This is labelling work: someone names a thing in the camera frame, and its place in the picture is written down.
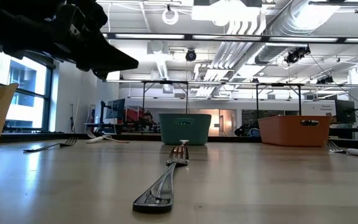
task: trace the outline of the table surface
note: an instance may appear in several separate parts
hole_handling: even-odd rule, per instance
[[[101,142],[23,154],[0,145],[0,223],[358,223],[358,157],[259,143],[190,146],[173,210],[132,211],[164,172],[160,142]]]

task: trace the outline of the ceiling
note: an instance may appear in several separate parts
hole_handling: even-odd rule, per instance
[[[289,2],[289,0],[275,0],[276,6],[267,11],[267,23]],[[172,5],[174,9],[183,10],[179,13],[179,20],[174,25],[168,25],[162,20],[162,12],[166,6],[150,4],[101,4],[106,13],[109,12],[109,23],[102,32],[140,32],[140,33],[180,33],[180,34],[224,34],[228,26],[219,27],[211,21],[191,20],[191,7],[193,1],[182,1],[182,5]],[[358,36],[358,14],[353,13],[354,8],[341,8],[334,13],[330,19],[317,28],[312,35],[318,36]],[[148,73],[157,69],[156,63],[147,58],[147,42],[144,40],[110,40],[110,43],[139,60],[139,67],[135,70],[121,72],[124,78],[136,77],[137,74]],[[168,41],[169,51],[173,55],[172,60],[166,62],[169,70],[193,71],[194,66],[200,62],[210,63],[215,58],[216,52],[221,45],[220,42],[186,42]],[[197,61],[186,62],[185,54],[187,49],[196,50]],[[306,57],[289,69],[287,65],[282,66],[282,58],[279,58],[277,66],[269,66],[262,70],[263,78],[271,78],[272,82],[279,82],[291,77],[297,77],[297,81],[309,78],[327,70],[337,68],[334,72],[334,79],[337,82],[347,81],[347,69],[354,64],[358,58],[358,45],[329,45],[311,44],[311,54],[319,63],[320,67],[311,57]]]

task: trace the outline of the ventilation pipe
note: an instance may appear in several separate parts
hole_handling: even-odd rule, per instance
[[[339,6],[309,5],[310,0],[294,0],[289,7],[266,30],[266,35],[310,35],[323,25],[340,8]],[[272,47],[266,44],[252,44],[245,57],[234,68],[236,82],[243,82],[254,76],[287,50],[286,47]]]

